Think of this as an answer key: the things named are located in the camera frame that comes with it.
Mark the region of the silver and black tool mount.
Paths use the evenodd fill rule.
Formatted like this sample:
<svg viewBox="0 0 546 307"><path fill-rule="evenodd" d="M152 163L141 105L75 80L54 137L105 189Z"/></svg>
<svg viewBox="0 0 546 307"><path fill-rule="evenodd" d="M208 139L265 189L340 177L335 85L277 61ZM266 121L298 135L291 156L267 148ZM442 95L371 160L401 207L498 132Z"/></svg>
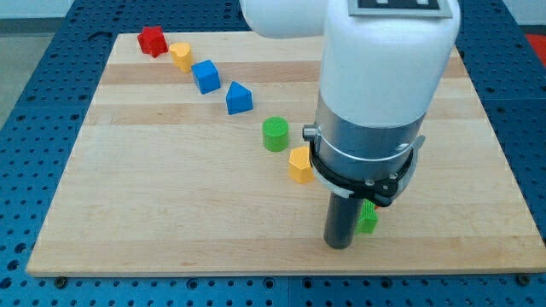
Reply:
<svg viewBox="0 0 546 307"><path fill-rule="evenodd" d="M337 114L322 98L316 119L302 129L317 179L337 201L369 200L387 207L407 188L425 141L423 118L406 125L371 127Z"/></svg>

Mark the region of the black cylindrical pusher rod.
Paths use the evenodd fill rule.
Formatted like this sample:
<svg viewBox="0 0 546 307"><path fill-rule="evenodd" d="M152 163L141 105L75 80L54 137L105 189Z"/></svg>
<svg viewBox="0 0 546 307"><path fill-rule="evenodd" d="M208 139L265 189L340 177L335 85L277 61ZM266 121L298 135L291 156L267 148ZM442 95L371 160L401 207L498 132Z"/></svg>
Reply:
<svg viewBox="0 0 546 307"><path fill-rule="evenodd" d="M345 249L353 240L363 199L343 198L331 193L323 239L334 249Z"/></svg>

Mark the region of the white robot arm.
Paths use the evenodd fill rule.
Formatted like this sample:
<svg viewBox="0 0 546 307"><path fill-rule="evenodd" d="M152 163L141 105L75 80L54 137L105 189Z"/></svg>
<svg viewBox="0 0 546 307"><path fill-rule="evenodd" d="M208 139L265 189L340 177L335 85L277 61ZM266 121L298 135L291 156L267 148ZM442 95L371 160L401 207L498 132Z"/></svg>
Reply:
<svg viewBox="0 0 546 307"><path fill-rule="evenodd" d="M346 248L363 203L389 206L413 176L419 129L459 32L459 4L242 0L241 12L267 38L323 38L316 117L302 136L330 191L324 240Z"/></svg>

